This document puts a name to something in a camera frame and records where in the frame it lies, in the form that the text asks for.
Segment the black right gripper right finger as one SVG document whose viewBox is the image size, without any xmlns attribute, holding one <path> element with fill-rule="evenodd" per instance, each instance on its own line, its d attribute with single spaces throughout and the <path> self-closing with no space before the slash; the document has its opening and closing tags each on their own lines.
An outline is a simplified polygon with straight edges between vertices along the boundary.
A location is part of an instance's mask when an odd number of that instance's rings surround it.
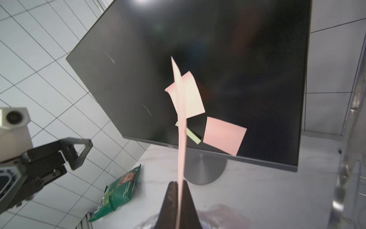
<svg viewBox="0 0 366 229">
<path fill-rule="evenodd" d="M 183 182 L 181 202 L 181 229 L 202 229 L 186 180 Z"/>
</svg>

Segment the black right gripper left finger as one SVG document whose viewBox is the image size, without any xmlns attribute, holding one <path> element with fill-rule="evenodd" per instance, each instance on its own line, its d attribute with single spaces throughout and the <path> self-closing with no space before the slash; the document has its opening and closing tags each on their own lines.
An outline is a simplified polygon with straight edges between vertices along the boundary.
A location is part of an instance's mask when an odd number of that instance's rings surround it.
<svg viewBox="0 0 366 229">
<path fill-rule="evenodd" d="M 155 229 L 178 229 L 178 184 L 170 182 L 159 212 Z"/>
</svg>

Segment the green sticky strip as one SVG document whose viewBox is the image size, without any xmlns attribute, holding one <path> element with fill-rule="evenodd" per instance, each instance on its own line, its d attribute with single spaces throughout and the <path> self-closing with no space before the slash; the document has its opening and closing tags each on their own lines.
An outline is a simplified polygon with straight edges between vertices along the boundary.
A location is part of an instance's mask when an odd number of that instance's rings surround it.
<svg viewBox="0 0 366 229">
<path fill-rule="evenodd" d="M 180 144 L 181 141 L 184 139 L 184 137 L 181 134 L 178 121 L 175 123 L 175 126 L 178 127 L 178 135 L 179 135 L 178 143 Z M 186 128 L 185 132 L 188 138 L 191 139 L 193 142 L 195 142 L 197 145 L 199 145 L 202 142 L 201 138 L 198 135 L 196 135 L 193 131 L 191 131 L 189 128 Z"/>
</svg>

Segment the large pink sticky note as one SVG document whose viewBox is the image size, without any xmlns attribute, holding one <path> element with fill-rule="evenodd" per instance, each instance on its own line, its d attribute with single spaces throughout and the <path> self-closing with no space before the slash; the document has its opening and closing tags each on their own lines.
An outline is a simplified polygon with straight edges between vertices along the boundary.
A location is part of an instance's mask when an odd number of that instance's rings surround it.
<svg viewBox="0 0 366 229">
<path fill-rule="evenodd" d="M 185 154 L 186 154 L 186 115 L 185 115 L 185 87 L 182 80 L 182 75 L 177 66 L 175 60 L 171 56 L 174 85 L 176 92 L 176 106 L 177 106 L 177 119 L 178 119 L 178 134 L 179 134 L 179 144 L 178 144 L 178 208 L 176 215 L 175 228 L 180 228 L 180 218 L 182 209 L 182 199 L 183 199 L 183 186 L 184 186 L 184 170 L 185 170 Z"/>
</svg>

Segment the curled pink sticky note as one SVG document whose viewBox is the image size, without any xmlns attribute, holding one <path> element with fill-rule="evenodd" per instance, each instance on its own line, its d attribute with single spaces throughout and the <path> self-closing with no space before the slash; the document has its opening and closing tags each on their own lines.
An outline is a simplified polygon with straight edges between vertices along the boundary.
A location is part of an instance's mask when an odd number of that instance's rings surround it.
<svg viewBox="0 0 366 229">
<path fill-rule="evenodd" d="M 191 117 L 205 113 L 203 101 L 198 90 L 194 76 L 190 71 L 182 76 L 184 86 L 185 115 Z"/>
</svg>

